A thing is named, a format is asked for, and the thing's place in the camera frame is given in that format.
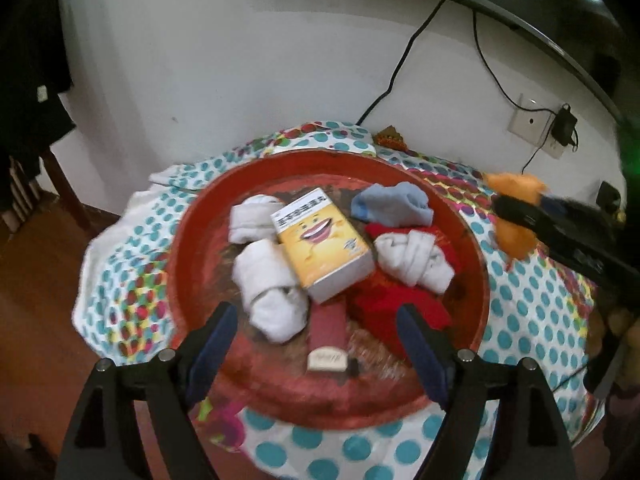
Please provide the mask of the person's right hand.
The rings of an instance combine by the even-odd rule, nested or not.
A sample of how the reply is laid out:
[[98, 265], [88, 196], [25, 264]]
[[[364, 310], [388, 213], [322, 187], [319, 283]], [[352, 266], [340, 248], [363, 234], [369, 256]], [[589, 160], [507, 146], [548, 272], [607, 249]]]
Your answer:
[[588, 334], [585, 352], [590, 361], [594, 360], [603, 348], [603, 338], [607, 331], [620, 337], [628, 351], [615, 378], [622, 391], [639, 388], [639, 319], [624, 309], [612, 310], [606, 318], [598, 308], [593, 308], [588, 318]]

